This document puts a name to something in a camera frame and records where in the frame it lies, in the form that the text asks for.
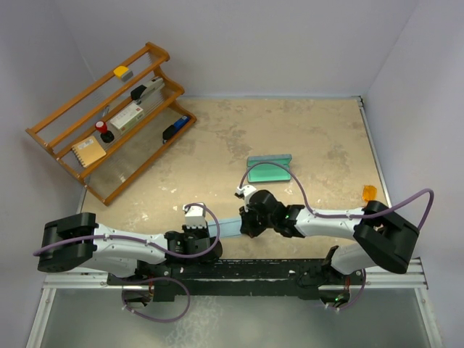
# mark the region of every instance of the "wall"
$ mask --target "wall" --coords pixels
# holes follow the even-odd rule
[[[464,341],[464,2],[421,1],[366,97],[373,139],[394,202],[436,192],[419,238],[448,347]],[[404,212],[418,221],[424,201]]]
[[[56,0],[96,77],[153,41],[194,96],[368,90],[417,0]]]
[[[32,256],[46,222],[75,213],[80,189],[24,131],[91,83],[51,0],[0,11],[0,337],[24,347],[43,275]]]

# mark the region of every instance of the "table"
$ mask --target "table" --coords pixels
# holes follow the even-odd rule
[[[233,194],[248,156],[291,154],[291,169],[321,209],[363,205],[364,185],[386,202],[363,116],[355,99],[181,99],[197,124],[109,207],[86,195],[83,211],[124,231],[181,231],[183,204],[204,202],[218,218],[239,216]],[[302,204],[294,181],[260,184],[284,204]],[[285,239],[272,231],[251,240],[223,239],[224,258],[322,257],[329,237]]]

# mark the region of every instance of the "wooden shelf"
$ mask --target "wooden shelf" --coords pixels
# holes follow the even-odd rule
[[[127,58],[120,65],[136,65],[141,61],[142,57],[146,57],[147,55],[150,57],[150,62],[146,65],[146,67],[141,69],[139,73],[124,83],[123,86],[121,86],[114,93],[110,94],[110,96],[105,98],[103,101],[87,109],[84,115],[79,117],[77,120],[74,120],[71,125],[67,127],[64,126],[64,129],[62,129],[61,133],[55,135],[53,139],[50,140],[50,142],[45,141],[42,137],[39,136],[38,133],[45,130],[48,126],[58,120],[66,119],[67,121],[72,121],[72,119],[69,119],[68,113],[72,111],[74,107],[80,105],[79,103],[83,102],[84,99],[88,98],[92,94],[98,93],[99,88],[102,88],[102,86],[105,86],[109,81],[111,81],[111,79],[115,78],[112,72],[113,69],[99,80],[92,83],[88,88],[80,92],[77,96],[69,100],[58,110],[51,113],[47,118],[39,122],[37,125],[26,129],[26,132],[48,153],[50,153],[50,155],[61,166],[63,166],[66,171],[68,171],[93,195],[95,195],[106,205],[112,202],[130,183],[132,183],[140,174],[142,174],[142,172],[147,169],[148,166],[156,160],[156,158],[158,158],[164,151],[166,151],[166,149],[169,148],[169,146],[176,139],[178,139],[179,136],[181,136],[196,122],[196,117],[189,111],[182,108],[176,100],[184,93],[182,86],[169,79],[169,77],[164,74],[160,67],[163,62],[168,61],[170,58],[169,54],[164,49],[161,49],[152,43],[147,43],[144,48],[140,49],[135,54]],[[105,122],[114,117],[118,112],[120,112],[132,102],[130,97],[124,98],[123,100],[121,100],[120,97],[125,92],[130,91],[135,86],[138,86],[137,83],[142,81],[142,79],[150,74],[162,77],[165,82],[165,87],[161,90],[161,104],[157,104],[153,110],[149,111],[149,113],[145,115],[143,120],[137,123],[127,133],[117,137],[113,143],[111,143],[111,146],[106,148],[106,155],[98,161],[92,163],[87,168],[83,168],[80,165],[76,165],[75,163],[69,163],[70,159],[73,159],[74,162],[77,161],[74,158],[74,154],[72,153],[73,145],[95,134],[96,130],[93,124],[95,117],[98,117],[99,120],[103,120]],[[111,110],[106,115],[102,115],[102,111],[109,105],[112,105]],[[144,127],[150,124],[153,119],[156,117],[161,117],[160,115],[162,115],[163,110],[166,110],[167,108],[177,112],[179,117],[182,115],[188,115],[190,120],[166,144],[163,144],[158,150],[151,154],[142,165],[136,168],[128,176],[128,178],[125,178],[125,180],[111,194],[107,196],[99,194],[99,188],[91,185],[91,181],[88,180],[89,176],[98,168],[100,168],[115,153],[117,153],[118,150],[124,149],[125,144],[130,141],[136,134],[138,134]]]

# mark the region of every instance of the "green tray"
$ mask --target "green tray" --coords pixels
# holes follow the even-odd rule
[[[269,156],[250,156],[246,159],[246,167],[250,168],[258,162],[268,161],[283,165],[289,169],[291,161],[290,154],[273,154]],[[258,165],[248,173],[249,183],[275,183],[279,181],[290,181],[291,176],[284,169],[275,165]]]

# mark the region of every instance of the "yellow notebook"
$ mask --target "yellow notebook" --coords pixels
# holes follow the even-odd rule
[[[107,154],[94,136],[89,136],[80,143],[72,145],[72,152],[74,152],[84,168]]]

